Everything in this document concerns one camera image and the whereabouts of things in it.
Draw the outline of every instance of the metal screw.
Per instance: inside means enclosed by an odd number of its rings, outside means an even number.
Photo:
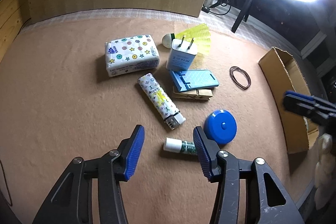
[[[229,156],[229,153],[226,152],[225,150],[220,150],[220,151],[218,152],[218,154],[219,154],[222,158],[225,158],[225,157]]]
[[[80,164],[81,162],[82,162],[82,158],[81,157],[76,157],[76,158],[74,158],[73,160],[72,160],[72,162],[74,163],[74,164]]]
[[[265,160],[264,160],[263,158],[256,158],[256,159],[255,159],[255,162],[256,162],[257,164],[263,165],[263,164],[265,163]]]
[[[110,151],[109,154],[110,154],[110,156],[112,156],[112,157],[116,157],[116,156],[119,155],[119,151],[118,151],[117,149],[113,149],[113,150]]]

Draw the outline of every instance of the green label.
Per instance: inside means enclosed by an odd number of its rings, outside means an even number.
[[[182,147],[180,153],[188,155],[197,155],[194,143],[188,141],[182,141]]]

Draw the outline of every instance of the brown table surface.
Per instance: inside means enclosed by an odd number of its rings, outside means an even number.
[[[0,157],[13,211],[24,224],[32,222],[72,158],[102,156],[128,138],[136,124],[145,127],[146,138],[135,175],[122,183],[129,223],[208,223],[217,185],[203,176],[197,158],[163,152],[162,144],[166,137],[191,141],[193,128],[202,126],[216,109],[230,111],[237,122],[236,137],[225,149],[241,159],[264,158],[293,200],[300,198],[312,179],[315,148],[287,156],[278,110],[258,65],[265,49],[212,31],[210,56],[198,57],[192,68],[211,70],[220,85],[209,101],[173,99],[186,117],[173,131],[137,85],[137,79],[150,71],[171,93],[173,83],[165,69],[169,50],[161,39],[188,27],[162,19],[85,19],[17,36],[0,64]],[[159,67],[109,78],[104,43],[147,33],[157,44]],[[231,66],[248,72],[248,90],[232,82]],[[97,198],[93,200],[97,219]]]

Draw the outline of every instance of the white tissue package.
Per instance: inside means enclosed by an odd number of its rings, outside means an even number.
[[[156,68],[159,53],[149,34],[126,37],[105,43],[106,70],[109,77]]]

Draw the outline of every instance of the white patterned lighter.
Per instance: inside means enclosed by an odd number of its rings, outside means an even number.
[[[170,129],[177,128],[185,121],[179,109],[151,73],[140,77],[138,83]]]

